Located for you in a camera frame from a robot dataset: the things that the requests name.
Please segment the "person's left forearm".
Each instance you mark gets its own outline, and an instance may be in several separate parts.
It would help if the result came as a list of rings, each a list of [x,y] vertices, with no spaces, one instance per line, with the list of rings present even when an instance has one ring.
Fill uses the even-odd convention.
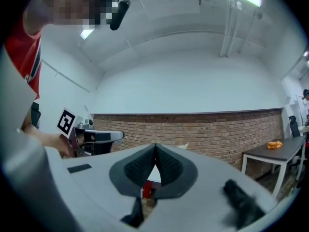
[[[36,138],[43,146],[56,149],[61,156],[73,157],[73,152],[68,139],[64,135],[41,132],[32,124],[23,126],[22,131],[25,134]]]

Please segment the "white ceiling pipes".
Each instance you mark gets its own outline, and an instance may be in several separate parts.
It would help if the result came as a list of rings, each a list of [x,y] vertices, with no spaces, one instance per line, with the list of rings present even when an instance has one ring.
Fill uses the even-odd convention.
[[[229,57],[239,29],[242,4],[240,1],[226,0],[227,14],[223,44],[219,57]]]

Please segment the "black office chair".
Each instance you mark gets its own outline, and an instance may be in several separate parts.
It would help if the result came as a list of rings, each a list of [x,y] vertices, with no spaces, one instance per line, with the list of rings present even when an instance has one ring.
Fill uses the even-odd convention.
[[[293,137],[299,137],[301,136],[299,128],[298,128],[298,123],[296,121],[295,116],[289,116],[289,122],[290,122],[290,130],[292,132]]]

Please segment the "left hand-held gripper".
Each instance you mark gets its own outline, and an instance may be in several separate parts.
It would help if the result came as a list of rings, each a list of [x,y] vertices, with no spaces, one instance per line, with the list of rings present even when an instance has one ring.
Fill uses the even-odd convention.
[[[123,140],[125,136],[122,131],[96,130],[94,137],[89,130],[77,128],[77,125],[84,120],[85,118],[75,115],[67,108],[64,108],[57,124],[57,129],[68,139],[74,158],[91,156],[91,147],[94,142],[94,154],[108,154],[111,152],[113,143]],[[78,133],[84,134],[83,145],[77,144],[76,134]]]

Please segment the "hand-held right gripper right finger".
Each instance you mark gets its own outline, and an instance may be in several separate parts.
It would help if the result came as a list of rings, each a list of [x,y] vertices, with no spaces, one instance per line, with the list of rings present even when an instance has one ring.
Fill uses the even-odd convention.
[[[155,164],[161,188],[145,232],[237,232],[277,204],[263,186],[215,158],[158,144]]]

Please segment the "dark table with white legs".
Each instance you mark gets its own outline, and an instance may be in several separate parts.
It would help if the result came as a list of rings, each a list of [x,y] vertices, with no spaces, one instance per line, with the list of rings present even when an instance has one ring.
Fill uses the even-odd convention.
[[[268,149],[267,144],[265,144],[256,147],[254,149],[245,151],[243,153],[241,172],[243,174],[246,173],[248,159],[258,160],[280,166],[278,179],[272,193],[272,196],[276,198],[283,183],[283,179],[287,169],[287,164],[299,151],[301,151],[301,159],[298,173],[296,176],[296,181],[300,179],[303,163],[305,160],[305,149],[306,149],[305,140],[306,140],[305,136],[287,138],[280,140],[283,143],[283,146],[281,146],[278,149]]]

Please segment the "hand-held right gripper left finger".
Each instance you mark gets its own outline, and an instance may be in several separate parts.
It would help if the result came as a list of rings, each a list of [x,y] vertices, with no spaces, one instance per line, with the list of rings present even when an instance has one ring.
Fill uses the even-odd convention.
[[[156,232],[145,220],[141,189],[155,166],[154,144],[99,156],[65,159],[63,164],[83,194],[99,209],[141,232]]]

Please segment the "red shirt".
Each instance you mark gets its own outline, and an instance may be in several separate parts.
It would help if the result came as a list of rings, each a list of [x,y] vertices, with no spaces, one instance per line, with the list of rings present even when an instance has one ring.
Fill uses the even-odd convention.
[[[21,16],[13,26],[4,46],[14,66],[36,93],[36,99],[38,99],[40,97],[39,80],[42,67],[41,32],[28,35],[25,32]]]

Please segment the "red box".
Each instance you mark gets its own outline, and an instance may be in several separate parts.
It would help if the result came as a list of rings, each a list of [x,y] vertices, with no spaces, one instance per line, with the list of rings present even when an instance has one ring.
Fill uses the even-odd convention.
[[[160,182],[147,180],[142,187],[142,198],[149,199],[159,188],[161,188]]]

